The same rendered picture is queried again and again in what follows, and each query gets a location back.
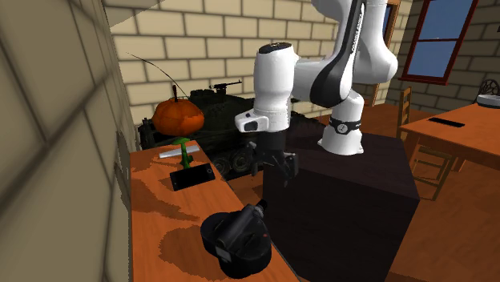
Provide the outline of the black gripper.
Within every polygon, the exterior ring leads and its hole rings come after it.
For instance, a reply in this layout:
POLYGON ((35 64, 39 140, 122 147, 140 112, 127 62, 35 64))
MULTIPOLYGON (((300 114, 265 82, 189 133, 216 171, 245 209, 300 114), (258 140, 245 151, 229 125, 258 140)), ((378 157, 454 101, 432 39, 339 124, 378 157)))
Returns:
POLYGON ((274 157, 276 166, 283 176, 284 186, 295 178, 299 171, 298 156, 295 153, 284 152, 286 144, 286 131, 267 132, 263 131, 257 136, 257 145, 249 141, 248 148, 252 152, 251 174, 256 176, 259 171, 259 166, 264 159, 274 157))

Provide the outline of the dark green toy tank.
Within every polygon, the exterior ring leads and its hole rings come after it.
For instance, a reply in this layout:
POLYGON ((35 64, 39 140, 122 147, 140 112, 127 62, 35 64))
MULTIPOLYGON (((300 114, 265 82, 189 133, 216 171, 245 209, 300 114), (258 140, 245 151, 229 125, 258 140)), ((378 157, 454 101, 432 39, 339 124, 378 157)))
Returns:
MULTIPOLYGON (((177 95, 179 99, 189 100, 203 112, 203 127, 186 136, 163 135, 155 129, 151 118, 144 119, 139 126, 141 147, 161 147, 173 144, 178 137, 185 137, 199 144, 223 177, 233 173, 251 173, 252 152, 248 148, 248 142, 252 141, 257 145, 257 136, 263 131, 258 131, 255 123, 248 124, 244 129, 235 125, 238 114, 252 113, 254 100, 227 95, 227 86, 226 83, 220 83, 208 89, 194 90, 182 98, 177 95)), ((265 163, 276 167, 274 157, 264 159, 261 156, 260 159, 262 163, 259 169, 265 163)))

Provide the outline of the black phone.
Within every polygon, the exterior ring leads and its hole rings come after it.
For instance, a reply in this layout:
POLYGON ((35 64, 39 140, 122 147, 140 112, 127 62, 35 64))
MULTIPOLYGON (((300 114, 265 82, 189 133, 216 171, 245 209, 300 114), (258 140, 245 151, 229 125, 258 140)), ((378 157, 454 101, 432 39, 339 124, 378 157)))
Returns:
POLYGON ((174 171, 170 174, 174 191, 179 191, 201 183, 212 181, 215 178, 216 177, 210 163, 174 171))

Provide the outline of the dark robot stand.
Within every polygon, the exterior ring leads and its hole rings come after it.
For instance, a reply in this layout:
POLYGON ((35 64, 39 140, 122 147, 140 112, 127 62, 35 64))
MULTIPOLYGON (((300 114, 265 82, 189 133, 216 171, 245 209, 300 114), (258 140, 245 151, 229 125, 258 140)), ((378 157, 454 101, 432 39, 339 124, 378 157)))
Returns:
POLYGON ((290 140, 299 172, 264 168, 264 222, 296 273, 311 282, 384 282, 419 204, 400 139, 365 134, 360 155, 290 140))

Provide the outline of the black round appliance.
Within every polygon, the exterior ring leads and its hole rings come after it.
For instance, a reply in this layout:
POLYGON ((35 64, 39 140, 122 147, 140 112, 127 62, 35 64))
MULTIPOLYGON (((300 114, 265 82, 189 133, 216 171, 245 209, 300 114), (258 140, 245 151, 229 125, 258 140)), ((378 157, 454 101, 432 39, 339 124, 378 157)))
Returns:
POLYGON ((272 258, 272 241, 264 224, 265 200, 239 211, 217 212, 203 221, 200 234, 205 250, 221 270, 243 279, 264 270, 272 258))

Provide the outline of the green stalk figure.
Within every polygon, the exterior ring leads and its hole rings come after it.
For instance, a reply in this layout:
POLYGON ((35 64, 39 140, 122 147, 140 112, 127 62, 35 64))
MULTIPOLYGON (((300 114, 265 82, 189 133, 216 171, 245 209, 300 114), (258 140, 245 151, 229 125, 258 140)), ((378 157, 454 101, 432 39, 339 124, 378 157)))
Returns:
POLYGON ((193 157, 188 154, 187 147, 185 145, 186 142, 188 142, 189 139, 185 137, 178 137, 176 138, 172 143, 174 145, 180 145, 181 146, 181 156, 182 159, 180 161, 180 164, 183 166, 183 169, 190 168, 190 163, 193 161, 193 157))

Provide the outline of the grey flat bar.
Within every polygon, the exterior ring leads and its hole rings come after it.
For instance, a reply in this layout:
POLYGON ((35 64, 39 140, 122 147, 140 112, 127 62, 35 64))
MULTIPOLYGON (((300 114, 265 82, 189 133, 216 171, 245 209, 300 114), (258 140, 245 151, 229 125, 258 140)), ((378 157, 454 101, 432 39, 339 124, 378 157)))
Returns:
POLYGON ((159 158, 160 159, 164 159, 164 158, 169 158, 169 157, 174 157, 174 156, 182 155, 182 153, 184 151, 187 154, 191 154, 191 153, 199 151, 199 150, 200 150, 200 148, 197 145, 187 146, 187 147, 185 147, 184 150, 182 149, 182 147, 180 147, 180 148, 176 148, 176 149, 173 149, 173 150, 170 150, 170 151, 165 151, 165 152, 160 153, 159 154, 159 158))

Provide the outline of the orange pumpkin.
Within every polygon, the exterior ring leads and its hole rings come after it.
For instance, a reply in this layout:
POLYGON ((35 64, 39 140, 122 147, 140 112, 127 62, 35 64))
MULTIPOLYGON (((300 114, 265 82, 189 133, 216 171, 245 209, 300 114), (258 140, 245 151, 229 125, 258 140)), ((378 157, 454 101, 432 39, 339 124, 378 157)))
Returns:
POLYGON ((186 136, 204 125, 203 112, 187 99, 179 99, 176 86, 172 86, 173 98, 161 102, 151 120, 155 129, 163 135, 186 136))

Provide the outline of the wooden chair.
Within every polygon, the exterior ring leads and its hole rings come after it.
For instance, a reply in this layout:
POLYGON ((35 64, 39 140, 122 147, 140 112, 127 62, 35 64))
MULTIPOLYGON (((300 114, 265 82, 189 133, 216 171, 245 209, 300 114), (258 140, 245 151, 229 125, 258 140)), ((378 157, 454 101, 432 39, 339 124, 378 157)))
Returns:
MULTIPOLYGON (((405 90, 403 90, 400 93, 399 112, 398 112, 398 117, 397 117, 398 129, 396 132, 396 137, 401 139, 402 141, 405 141, 407 134, 403 133, 399 127, 409 123, 411 101, 412 101, 412 87, 407 87, 405 90)), ((433 182, 431 182, 427 178, 422 178, 420 176, 414 176, 414 179, 416 181, 429 184, 430 186, 433 186, 436 188, 436 191, 434 192, 434 194, 431 198, 432 201, 435 201, 438 198, 440 191, 442 190, 442 187, 447 179, 447 176, 449 175, 449 173, 451 171, 451 168, 452 168, 456 158, 452 155, 448 155, 446 153, 436 151, 436 150, 431 149, 429 147, 423 147, 423 146, 420 146, 419 152, 426 154, 426 155, 432 155, 432 156, 435 156, 435 157, 442 159, 442 164, 431 163, 431 162, 428 162, 428 161, 425 161, 422 159, 415 159, 414 165, 412 168, 412 171, 414 171, 417 164, 422 163, 422 164, 425 164, 425 165, 428 165, 431 167, 436 167, 439 169, 439 172, 438 172, 438 174, 433 182)))

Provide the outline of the wooden table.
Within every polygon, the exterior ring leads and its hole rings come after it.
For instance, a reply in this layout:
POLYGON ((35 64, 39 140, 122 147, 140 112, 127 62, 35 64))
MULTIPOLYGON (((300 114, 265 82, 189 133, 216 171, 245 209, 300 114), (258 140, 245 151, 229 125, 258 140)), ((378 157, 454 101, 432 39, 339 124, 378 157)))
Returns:
POLYGON ((405 153, 413 162, 423 145, 456 157, 452 162, 460 171, 470 161, 500 171, 500 86, 488 79, 473 104, 402 125, 405 153))

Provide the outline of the red framed window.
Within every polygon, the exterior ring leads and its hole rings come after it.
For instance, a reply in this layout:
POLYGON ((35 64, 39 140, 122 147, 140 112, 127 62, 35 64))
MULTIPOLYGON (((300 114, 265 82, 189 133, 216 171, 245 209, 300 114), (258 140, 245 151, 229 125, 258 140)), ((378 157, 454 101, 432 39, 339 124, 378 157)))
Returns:
POLYGON ((446 85, 478 0, 424 0, 401 81, 446 85))

